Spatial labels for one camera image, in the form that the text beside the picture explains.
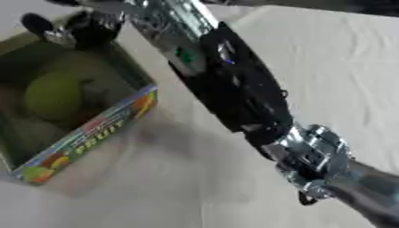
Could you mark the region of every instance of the white tablecloth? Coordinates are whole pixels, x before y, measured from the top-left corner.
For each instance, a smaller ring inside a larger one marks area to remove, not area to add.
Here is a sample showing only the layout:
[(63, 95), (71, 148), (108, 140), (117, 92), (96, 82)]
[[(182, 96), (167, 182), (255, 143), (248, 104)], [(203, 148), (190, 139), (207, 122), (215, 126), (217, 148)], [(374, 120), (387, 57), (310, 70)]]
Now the white tablecloth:
[[(23, 12), (70, 12), (7, 0), (0, 37)], [(215, 9), (289, 90), (305, 124), (332, 127), (360, 160), (399, 174), (399, 20), (267, 6)], [(297, 192), (197, 102), (127, 26), (119, 41), (159, 83), (159, 106), (41, 188), (0, 182), (0, 224), (41, 228), (371, 227), (336, 200), (302, 207)]]

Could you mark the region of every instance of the chrome metal part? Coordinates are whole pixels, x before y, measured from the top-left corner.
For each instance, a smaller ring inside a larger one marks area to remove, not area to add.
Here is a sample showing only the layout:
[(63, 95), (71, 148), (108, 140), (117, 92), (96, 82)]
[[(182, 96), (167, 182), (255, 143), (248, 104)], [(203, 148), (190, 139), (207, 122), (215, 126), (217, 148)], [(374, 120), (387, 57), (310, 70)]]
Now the chrome metal part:
[(295, 124), (291, 131), (275, 143), (286, 151), (280, 156), (277, 170), (306, 196), (321, 200), (333, 194), (326, 184), (347, 171), (350, 150), (346, 142), (325, 126), (303, 128)]
[(399, 227), (399, 177), (353, 159), (348, 165), (325, 188), (376, 227)]
[(218, 21), (198, 0), (87, 1), (83, 6), (129, 20), (185, 76), (206, 70), (200, 37)]
[(76, 39), (70, 34), (70, 32), (64, 28), (46, 31), (45, 39), (57, 45), (62, 45), (69, 48), (73, 48), (77, 43)]

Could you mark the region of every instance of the yellow-green fruit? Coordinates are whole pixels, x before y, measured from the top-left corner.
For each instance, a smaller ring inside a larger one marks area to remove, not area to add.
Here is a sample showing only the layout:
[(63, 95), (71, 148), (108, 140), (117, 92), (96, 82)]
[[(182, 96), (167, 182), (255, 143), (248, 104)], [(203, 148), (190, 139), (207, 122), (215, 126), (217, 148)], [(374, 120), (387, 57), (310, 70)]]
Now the yellow-green fruit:
[(50, 73), (33, 81), (25, 93), (25, 105), (40, 118), (63, 120), (82, 104), (80, 82), (67, 74)]

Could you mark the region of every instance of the green led light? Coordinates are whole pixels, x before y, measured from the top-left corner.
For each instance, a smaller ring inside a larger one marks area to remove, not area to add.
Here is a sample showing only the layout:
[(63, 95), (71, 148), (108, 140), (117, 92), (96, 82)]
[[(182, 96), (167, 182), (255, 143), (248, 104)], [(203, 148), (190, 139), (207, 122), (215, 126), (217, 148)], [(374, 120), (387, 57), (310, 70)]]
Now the green led light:
[(184, 50), (182, 47), (176, 48), (175, 56), (184, 63), (191, 63), (194, 61), (194, 55), (191, 52)]

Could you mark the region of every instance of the robotic arm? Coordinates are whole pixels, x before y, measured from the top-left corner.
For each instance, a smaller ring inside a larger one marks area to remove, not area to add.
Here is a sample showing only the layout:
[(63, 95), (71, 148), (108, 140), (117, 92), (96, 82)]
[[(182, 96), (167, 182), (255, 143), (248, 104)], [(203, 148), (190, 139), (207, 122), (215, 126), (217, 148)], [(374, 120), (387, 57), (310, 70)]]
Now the robotic arm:
[(285, 100), (287, 91), (245, 42), (198, 0), (52, 2), (92, 11), (61, 28), (29, 14), (22, 21), (30, 31), (84, 49), (92, 44), (87, 41), (93, 34), (97, 40), (102, 34), (106, 43), (125, 21), (131, 22), (210, 112), (276, 163), (303, 205), (337, 198), (377, 227), (399, 227), (399, 177), (355, 161), (346, 142), (326, 126), (296, 122)]

